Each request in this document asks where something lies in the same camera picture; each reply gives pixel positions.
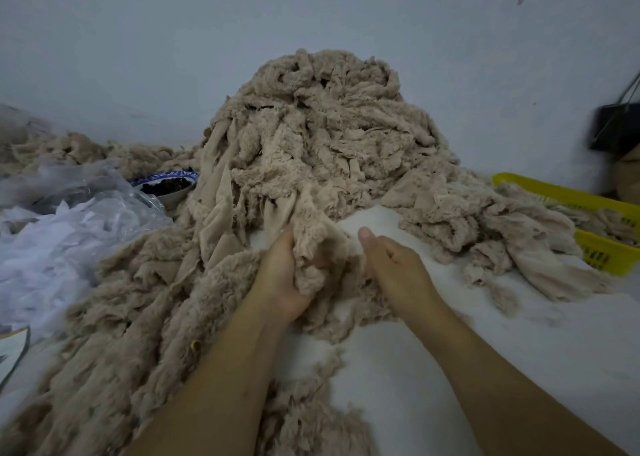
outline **white table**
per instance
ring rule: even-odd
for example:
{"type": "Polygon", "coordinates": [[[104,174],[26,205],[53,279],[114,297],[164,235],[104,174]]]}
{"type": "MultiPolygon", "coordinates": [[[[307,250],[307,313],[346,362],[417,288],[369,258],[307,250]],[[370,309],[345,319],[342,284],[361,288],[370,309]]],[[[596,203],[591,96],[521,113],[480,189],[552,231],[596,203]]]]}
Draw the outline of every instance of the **white table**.
{"type": "MultiPolygon", "coordinates": [[[[465,286],[463,261],[436,263],[397,221],[395,212],[373,207],[340,225],[354,236],[369,226],[419,252],[443,298],[470,315],[474,329],[501,355],[622,449],[640,455],[637,301],[620,293],[554,304],[512,272],[500,280],[516,290],[523,308],[508,320],[488,303],[483,289],[465,286]]],[[[382,455],[481,454],[444,374],[403,323],[357,328],[342,347],[346,366],[332,379],[333,402],[363,409],[382,455]]],[[[35,385],[56,348],[28,353],[20,363],[0,396],[0,424],[35,385]]],[[[306,375],[331,350],[326,342],[288,334],[276,377],[306,375]]]]}

